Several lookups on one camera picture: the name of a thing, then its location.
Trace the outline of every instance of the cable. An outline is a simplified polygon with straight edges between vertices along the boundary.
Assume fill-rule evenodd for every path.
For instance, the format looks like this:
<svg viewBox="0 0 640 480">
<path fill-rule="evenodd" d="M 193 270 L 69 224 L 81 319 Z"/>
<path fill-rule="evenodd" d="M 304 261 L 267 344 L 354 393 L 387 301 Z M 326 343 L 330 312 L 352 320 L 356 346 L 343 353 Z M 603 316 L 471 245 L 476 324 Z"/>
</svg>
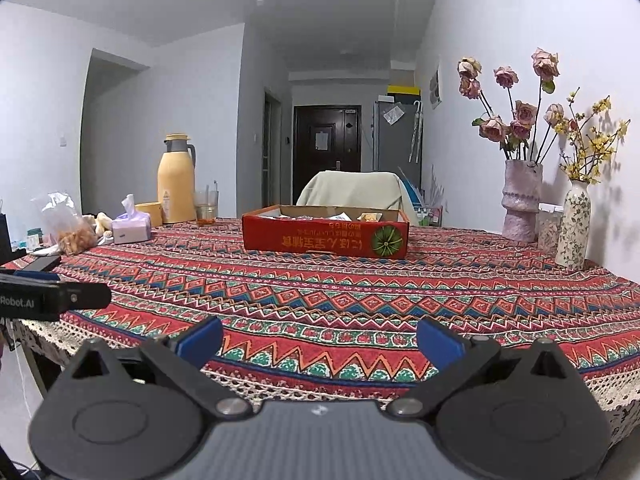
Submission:
<svg viewBox="0 0 640 480">
<path fill-rule="evenodd" d="M 13 462 L 14 465 L 21 467 L 24 469 L 24 471 L 22 473 L 20 473 L 20 476 L 25 476 L 27 473 L 31 473 L 33 474 L 38 480 L 42 480 L 42 478 L 40 477 L 40 475 L 38 473 L 36 473 L 33 469 L 33 467 L 29 467 L 24 465 L 22 462 L 16 462 L 15 460 L 11 460 L 11 462 Z"/>
<path fill-rule="evenodd" d="M 15 330 L 14 330 L 14 322 L 11 321 L 11 338 L 15 341 Z M 20 380 L 22 381 L 22 398 L 24 399 L 24 405 L 27 408 L 27 413 L 29 413 L 29 420 L 33 417 L 31 415 L 31 409 L 29 407 L 29 401 L 27 400 L 27 387 L 26 382 L 24 380 L 24 374 L 22 373 L 22 365 L 20 364 L 20 355 L 18 354 L 18 349 L 15 349 L 15 358 L 18 359 L 18 372 L 20 373 Z"/>
</svg>

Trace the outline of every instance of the tablecloth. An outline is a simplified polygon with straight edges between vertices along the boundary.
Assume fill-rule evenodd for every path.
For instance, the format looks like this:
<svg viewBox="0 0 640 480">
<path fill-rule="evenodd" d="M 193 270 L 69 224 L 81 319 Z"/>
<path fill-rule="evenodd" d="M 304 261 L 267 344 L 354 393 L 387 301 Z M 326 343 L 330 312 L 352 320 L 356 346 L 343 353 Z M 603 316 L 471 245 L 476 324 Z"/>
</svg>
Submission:
<svg viewBox="0 0 640 480">
<path fill-rule="evenodd" d="M 496 234 L 411 228 L 405 260 L 370 260 L 246 251 L 241 223 L 222 220 L 93 248 L 56 272 L 113 291 L 108 308 L 17 324 L 32 348 L 62 364 L 89 336 L 132 346 L 215 314 L 224 342 L 204 372 L 252 402 L 387 402 L 437 373 L 414 333 L 429 315 L 507 346 L 550 337 L 609 413 L 613 442 L 640 420 L 640 287 L 594 264 L 568 271 Z"/>
</svg>

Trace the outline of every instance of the floral vase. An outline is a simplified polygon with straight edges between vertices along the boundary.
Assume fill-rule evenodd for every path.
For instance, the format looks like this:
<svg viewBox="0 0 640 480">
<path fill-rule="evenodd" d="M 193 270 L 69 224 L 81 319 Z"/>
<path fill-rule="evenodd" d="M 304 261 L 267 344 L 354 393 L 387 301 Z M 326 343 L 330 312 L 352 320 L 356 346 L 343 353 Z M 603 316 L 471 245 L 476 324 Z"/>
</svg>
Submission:
<svg viewBox="0 0 640 480">
<path fill-rule="evenodd" d="M 572 180 L 571 184 L 564 199 L 556 264 L 571 270 L 582 270 L 589 238 L 591 198 L 587 193 L 588 182 Z"/>
<path fill-rule="evenodd" d="M 542 189 L 542 164 L 507 160 L 502 206 L 507 210 L 502 236 L 517 242 L 536 241 L 536 216 Z"/>
</svg>

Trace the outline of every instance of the glass of tea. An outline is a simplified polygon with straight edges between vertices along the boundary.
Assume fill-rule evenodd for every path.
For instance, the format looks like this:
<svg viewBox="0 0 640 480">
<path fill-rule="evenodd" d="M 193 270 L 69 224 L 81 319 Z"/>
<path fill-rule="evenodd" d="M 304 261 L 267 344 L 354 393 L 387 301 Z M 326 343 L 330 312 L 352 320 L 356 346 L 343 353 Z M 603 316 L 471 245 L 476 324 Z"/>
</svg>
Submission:
<svg viewBox="0 0 640 480">
<path fill-rule="evenodd" d="M 218 191 L 206 189 L 194 193 L 193 203 L 196 207 L 196 224 L 199 226 L 212 225 L 218 216 Z"/>
</svg>

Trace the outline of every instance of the refrigerator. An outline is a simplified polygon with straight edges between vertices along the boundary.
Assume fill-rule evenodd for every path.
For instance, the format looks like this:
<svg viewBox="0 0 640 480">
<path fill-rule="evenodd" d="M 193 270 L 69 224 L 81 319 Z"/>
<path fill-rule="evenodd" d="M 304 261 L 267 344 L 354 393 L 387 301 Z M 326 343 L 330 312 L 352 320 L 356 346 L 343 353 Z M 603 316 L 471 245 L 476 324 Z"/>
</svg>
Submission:
<svg viewBox="0 0 640 480">
<path fill-rule="evenodd" d="M 404 114 L 394 124 L 389 124 L 385 119 L 385 114 L 395 106 L 399 106 L 404 111 Z M 395 173 L 403 180 L 406 177 L 417 189 L 420 189 L 422 146 L 417 148 L 414 146 L 414 156 L 412 162 L 409 162 L 416 109 L 416 105 L 379 101 L 374 103 L 373 171 Z M 416 133 L 416 144 L 418 140 L 419 134 Z"/>
</svg>

